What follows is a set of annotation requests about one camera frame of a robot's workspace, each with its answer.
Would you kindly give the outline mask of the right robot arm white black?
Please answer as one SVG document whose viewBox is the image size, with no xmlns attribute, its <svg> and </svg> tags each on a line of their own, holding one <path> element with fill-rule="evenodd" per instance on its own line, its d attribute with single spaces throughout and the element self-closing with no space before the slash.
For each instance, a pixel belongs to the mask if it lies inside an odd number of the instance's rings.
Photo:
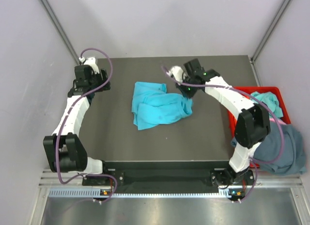
<svg viewBox="0 0 310 225">
<path fill-rule="evenodd" d="M 171 67 L 169 73 L 185 97 L 192 98 L 198 90 L 202 90 L 237 120 L 234 130 L 236 146 L 229 160 L 226 179 L 231 184 L 238 184 L 248 171 L 254 152 L 270 133 L 267 109 L 237 92 L 217 71 L 205 70 L 198 59 L 186 62 L 183 67 Z"/>
</svg>

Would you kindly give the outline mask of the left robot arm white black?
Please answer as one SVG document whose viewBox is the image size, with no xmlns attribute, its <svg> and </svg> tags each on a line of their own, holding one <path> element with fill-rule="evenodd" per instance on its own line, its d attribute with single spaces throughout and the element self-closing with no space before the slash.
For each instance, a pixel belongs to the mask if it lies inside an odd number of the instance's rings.
<svg viewBox="0 0 310 225">
<path fill-rule="evenodd" d="M 103 161 L 88 157 L 78 135 L 85 113 L 94 98 L 93 92 L 85 97 L 82 95 L 102 85 L 108 78 L 107 72 L 89 60 L 76 66 L 74 71 L 76 78 L 68 92 L 67 105 L 61 122 L 52 135 L 44 137 L 44 150 L 52 172 L 57 171 L 56 155 L 58 155 L 61 173 L 93 174 L 93 179 L 103 185 L 109 181 L 110 173 L 104 169 Z"/>
</svg>

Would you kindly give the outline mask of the bright cyan t shirt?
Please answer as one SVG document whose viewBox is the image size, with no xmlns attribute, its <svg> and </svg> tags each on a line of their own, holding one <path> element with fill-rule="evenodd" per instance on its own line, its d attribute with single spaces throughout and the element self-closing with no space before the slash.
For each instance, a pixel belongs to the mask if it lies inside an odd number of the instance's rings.
<svg viewBox="0 0 310 225">
<path fill-rule="evenodd" d="M 132 98 L 133 123 L 138 130 L 172 124 L 192 115 L 193 101 L 168 93 L 163 83 L 136 82 Z"/>
</svg>

